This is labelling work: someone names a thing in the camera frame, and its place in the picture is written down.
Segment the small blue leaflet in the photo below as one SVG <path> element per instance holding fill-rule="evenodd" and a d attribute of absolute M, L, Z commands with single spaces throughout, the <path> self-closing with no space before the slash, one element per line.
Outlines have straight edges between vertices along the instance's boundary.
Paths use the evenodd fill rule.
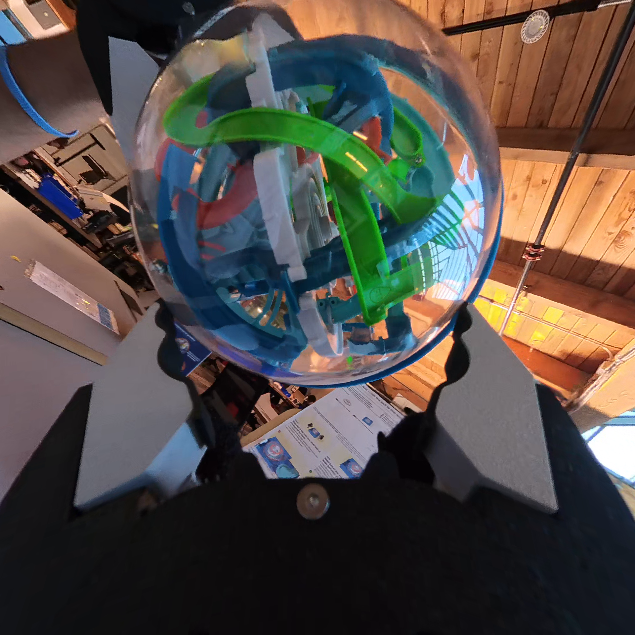
<path fill-rule="evenodd" d="M 210 357 L 211 351 L 196 340 L 178 321 L 174 322 L 174 327 L 175 341 L 181 355 L 181 373 L 183 376 L 188 376 Z"/>

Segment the small blue storage bin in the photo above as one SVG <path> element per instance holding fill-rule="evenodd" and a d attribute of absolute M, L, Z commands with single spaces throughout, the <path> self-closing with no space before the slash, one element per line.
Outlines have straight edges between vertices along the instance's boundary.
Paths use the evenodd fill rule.
<path fill-rule="evenodd" d="M 70 220 L 82 218 L 84 215 L 80 199 L 51 173 L 42 176 L 37 192 Z"/>

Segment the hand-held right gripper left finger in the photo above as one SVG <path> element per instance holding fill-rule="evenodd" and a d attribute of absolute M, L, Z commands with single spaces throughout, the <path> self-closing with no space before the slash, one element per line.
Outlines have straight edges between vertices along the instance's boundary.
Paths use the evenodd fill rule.
<path fill-rule="evenodd" d="M 173 316 L 151 306 L 91 387 L 74 506 L 90 511 L 135 491 L 163 503 L 216 445 L 211 416 L 181 372 Z"/>

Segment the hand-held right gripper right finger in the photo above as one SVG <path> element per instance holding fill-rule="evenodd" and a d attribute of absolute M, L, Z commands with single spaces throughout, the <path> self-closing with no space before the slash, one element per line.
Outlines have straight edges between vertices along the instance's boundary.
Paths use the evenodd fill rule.
<path fill-rule="evenodd" d="M 533 376 L 472 304 L 456 318 L 425 450 L 435 487 L 459 502 L 485 488 L 557 512 Z"/>

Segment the clear plastic maze ball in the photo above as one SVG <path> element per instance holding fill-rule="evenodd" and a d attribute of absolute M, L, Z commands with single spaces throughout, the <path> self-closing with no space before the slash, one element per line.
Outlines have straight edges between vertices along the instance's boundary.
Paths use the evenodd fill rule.
<path fill-rule="evenodd" d="M 475 298 L 502 224 L 496 134 L 464 60 L 398 1 L 234 1 L 179 26 L 130 175 L 176 320 L 289 384 L 419 360 Z"/>

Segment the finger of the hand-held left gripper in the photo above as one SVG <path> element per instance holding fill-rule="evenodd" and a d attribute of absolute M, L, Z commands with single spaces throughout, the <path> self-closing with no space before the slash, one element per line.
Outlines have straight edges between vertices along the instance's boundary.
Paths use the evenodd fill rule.
<path fill-rule="evenodd" d="M 126 165 L 131 166 L 135 126 L 159 65 L 138 43 L 116 37 L 108 38 L 108 54 L 112 93 L 110 124 Z"/>

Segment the round white ceiling detector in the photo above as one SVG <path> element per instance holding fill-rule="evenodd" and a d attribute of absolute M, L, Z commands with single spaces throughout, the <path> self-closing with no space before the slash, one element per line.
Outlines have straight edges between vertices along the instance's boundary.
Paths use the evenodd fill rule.
<path fill-rule="evenodd" d="M 550 22 L 551 17 L 547 10 L 532 11 L 521 26 L 521 42 L 525 45 L 530 45 L 540 41 L 548 31 Z"/>

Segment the cluttered storage shelving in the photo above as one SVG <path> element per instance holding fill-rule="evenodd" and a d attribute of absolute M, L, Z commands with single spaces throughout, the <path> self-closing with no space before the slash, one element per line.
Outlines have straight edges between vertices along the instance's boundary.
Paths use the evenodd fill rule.
<path fill-rule="evenodd" d="M 51 173 L 81 201 L 82 218 L 68 219 L 39 195 Z M 132 231 L 123 153 L 106 121 L 73 139 L 54 139 L 1 165 L 1 188 L 96 259 L 136 293 L 154 290 Z"/>

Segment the metal ceiling pipe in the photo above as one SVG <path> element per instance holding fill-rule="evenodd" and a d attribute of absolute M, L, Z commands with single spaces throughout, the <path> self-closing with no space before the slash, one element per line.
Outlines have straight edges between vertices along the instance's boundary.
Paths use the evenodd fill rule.
<path fill-rule="evenodd" d="M 570 153 L 567 158 L 567 162 L 564 165 L 562 170 L 560 179 L 554 189 L 551 201 L 549 206 L 545 212 L 544 218 L 542 219 L 542 223 L 536 233 L 535 239 L 532 243 L 540 243 L 543 244 L 543 239 L 547 233 L 547 229 L 549 228 L 555 211 L 558 207 L 562 194 L 564 193 L 565 187 L 570 179 L 571 173 L 578 161 L 578 158 L 583 149 L 584 142 L 591 131 L 592 125 L 595 122 L 600 106 L 607 94 L 609 85 L 614 78 L 617 65 L 623 56 L 623 52 L 626 48 L 626 45 L 631 37 L 631 34 L 634 30 L 634 2 L 631 2 L 629 10 L 627 12 L 626 18 L 624 20 L 623 26 L 619 32 L 619 35 L 615 41 L 615 44 L 611 50 L 606 66 L 602 71 L 602 75 L 599 78 L 598 85 L 596 90 L 592 96 L 589 107 L 587 108 L 585 115 L 583 117 L 582 127 L 573 143 L 573 146 L 570 150 Z M 516 284 L 514 294 L 512 296 L 510 305 L 508 306 L 500 329 L 498 330 L 498 334 L 500 336 L 504 335 L 505 329 L 511 319 L 511 315 L 513 310 L 518 303 L 518 299 L 520 293 L 525 285 L 528 274 L 533 267 L 535 262 L 528 262 L 525 260 L 525 264 L 520 274 L 520 278 Z"/>

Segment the printed instruction sheet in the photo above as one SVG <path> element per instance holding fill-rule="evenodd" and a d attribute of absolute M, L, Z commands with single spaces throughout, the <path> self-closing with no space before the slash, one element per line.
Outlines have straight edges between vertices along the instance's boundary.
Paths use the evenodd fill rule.
<path fill-rule="evenodd" d="M 369 384 L 327 392 L 311 406 L 283 413 L 241 440 L 270 479 L 356 479 L 406 415 L 427 401 L 401 384 L 383 393 Z"/>

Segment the white paper notice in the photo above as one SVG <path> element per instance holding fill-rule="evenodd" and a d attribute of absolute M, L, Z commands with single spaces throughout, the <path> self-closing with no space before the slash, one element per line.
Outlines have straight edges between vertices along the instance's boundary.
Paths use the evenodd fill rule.
<path fill-rule="evenodd" d="M 25 270 L 25 276 L 62 302 L 77 309 L 116 335 L 120 335 L 117 320 L 112 310 L 85 294 L 42 263 L 31 260 Z"/>

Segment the black ceiling track rail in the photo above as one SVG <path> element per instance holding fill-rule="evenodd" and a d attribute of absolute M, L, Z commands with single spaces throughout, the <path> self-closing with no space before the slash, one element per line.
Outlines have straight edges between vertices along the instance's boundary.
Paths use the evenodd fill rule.
<path fill-rule="evenodd" d="M 564 17 L 567 15 L 575 15 L 579 13 L 590 13 L 603 8 L 608 8 L 610 6 L 618 6 L 630 3 L 631 1 L 567 1 L 562 4 L 554 4 L 544 7 L 542 11 L 546 12 L 549 15 L 549 20 L 552 21 L 557 17 Z M 506 14 L 501 17 L 473 21 L 470 23 L 464 23 L 452 27 L 444 27 L 441 29 L 441 31 L 446 36 L 457 36 L 472 32 L 479 32 L 482 30 L 488 30 L 491 28 L 515 25 L 524 23 L 530 15 L 537 11 L 537 9 L 533 9 L 524 12 Z"/>

